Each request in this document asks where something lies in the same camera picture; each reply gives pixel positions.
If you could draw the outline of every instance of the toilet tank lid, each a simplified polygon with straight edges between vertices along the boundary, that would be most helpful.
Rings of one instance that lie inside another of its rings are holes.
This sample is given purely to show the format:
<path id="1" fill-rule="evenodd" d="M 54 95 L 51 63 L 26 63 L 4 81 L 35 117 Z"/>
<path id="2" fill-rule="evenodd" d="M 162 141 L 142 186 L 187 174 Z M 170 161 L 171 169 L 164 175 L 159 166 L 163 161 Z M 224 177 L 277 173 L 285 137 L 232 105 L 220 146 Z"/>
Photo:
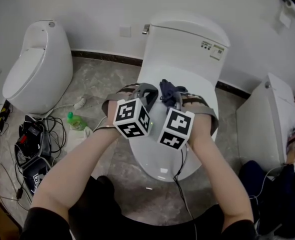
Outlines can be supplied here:
<path id="1" fill-rule="evenodd" d="M 11 99 L 19 93 L 38 70 L 45 50 L 42 48 L 29 48 L 17 59 L 8 73 L 3 85 L 3 97 Z"/>
<path id="2" fill-rule="evenodd" d="M 188 11 L 163 11 L 156 14 L 150 24 L 156 27 L 164 27 L 189 32 L 225 47 L 230 47 L 230 40 L 225 31 L 210 19 Z"/>

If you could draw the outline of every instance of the person's left arm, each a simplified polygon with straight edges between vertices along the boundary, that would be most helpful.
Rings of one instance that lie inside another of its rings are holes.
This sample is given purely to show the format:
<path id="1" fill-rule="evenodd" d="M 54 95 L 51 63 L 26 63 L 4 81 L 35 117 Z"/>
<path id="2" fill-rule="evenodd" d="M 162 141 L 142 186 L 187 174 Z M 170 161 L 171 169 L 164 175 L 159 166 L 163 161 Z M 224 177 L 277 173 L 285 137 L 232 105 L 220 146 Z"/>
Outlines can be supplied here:
<path id="1" fill-rule="evenodd" d="M 117 102 L 110 101 L 107 123 L 112 124 Z M 120 136 L 115 128 L 99 129 L 68 153 L 44 177 L 31 208 L 50 210 L 69 222 L 69 209 L 81 197 L 103 152 Z"/>

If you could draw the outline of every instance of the white cloth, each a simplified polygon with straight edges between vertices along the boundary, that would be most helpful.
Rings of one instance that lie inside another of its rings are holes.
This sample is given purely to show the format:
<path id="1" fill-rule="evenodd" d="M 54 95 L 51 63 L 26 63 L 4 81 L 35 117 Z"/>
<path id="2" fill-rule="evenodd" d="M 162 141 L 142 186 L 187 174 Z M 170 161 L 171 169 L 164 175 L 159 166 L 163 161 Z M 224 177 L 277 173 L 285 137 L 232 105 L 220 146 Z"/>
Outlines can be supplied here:
<path id="1" fill-rule="evenodd" d="M 70 129 L 67 135 L 67 143 L 64 150 L 69 153 L 76 146 L 80 145 L 86 138 L 88 138 L 93 131 L 90 127 L 85 127 L 84 130 Z"/>

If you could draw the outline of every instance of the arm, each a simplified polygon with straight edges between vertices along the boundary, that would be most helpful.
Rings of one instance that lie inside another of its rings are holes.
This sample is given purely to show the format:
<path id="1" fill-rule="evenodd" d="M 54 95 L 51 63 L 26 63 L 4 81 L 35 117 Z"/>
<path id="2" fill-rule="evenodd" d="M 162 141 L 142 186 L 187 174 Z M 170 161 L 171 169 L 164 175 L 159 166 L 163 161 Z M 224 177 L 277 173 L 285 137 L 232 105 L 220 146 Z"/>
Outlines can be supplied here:
<path id="1" fill-rule="evenodd" d="M 112 125 L 116 101 L 108 107 L 107 124 Z M 67 222 L 69 209 L 79 200 L 98 160 L 119 137 L 114 129 L 99 129 L 68 153 L 44 177 L 33 197 L 31 208 L 48 209 Z"/>
<path id="2" fill-rule="evenodd" d="M 210 135 L 211 117 L 196 114 L 189 144 L 206 170 L 215 198 L 224 213 L 223 231 L 241 220 L 254 221 L 250 199 L 241 181 Z"/>

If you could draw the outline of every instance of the person's right arm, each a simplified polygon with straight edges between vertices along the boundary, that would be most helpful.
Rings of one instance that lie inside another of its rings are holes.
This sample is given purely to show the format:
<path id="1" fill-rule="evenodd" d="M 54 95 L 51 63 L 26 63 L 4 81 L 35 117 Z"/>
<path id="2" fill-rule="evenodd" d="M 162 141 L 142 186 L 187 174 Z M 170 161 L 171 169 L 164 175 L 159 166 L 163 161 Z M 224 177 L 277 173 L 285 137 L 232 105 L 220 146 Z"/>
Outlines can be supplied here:
<path id="1" fill-rule="evenodd" d="M 235 222 L 254 221 L 249 196 L 210 135 L 211 117 L 196 114 L 189 144 L 205 168 L 215 198 L 224 213 L 224 231 Z"/>

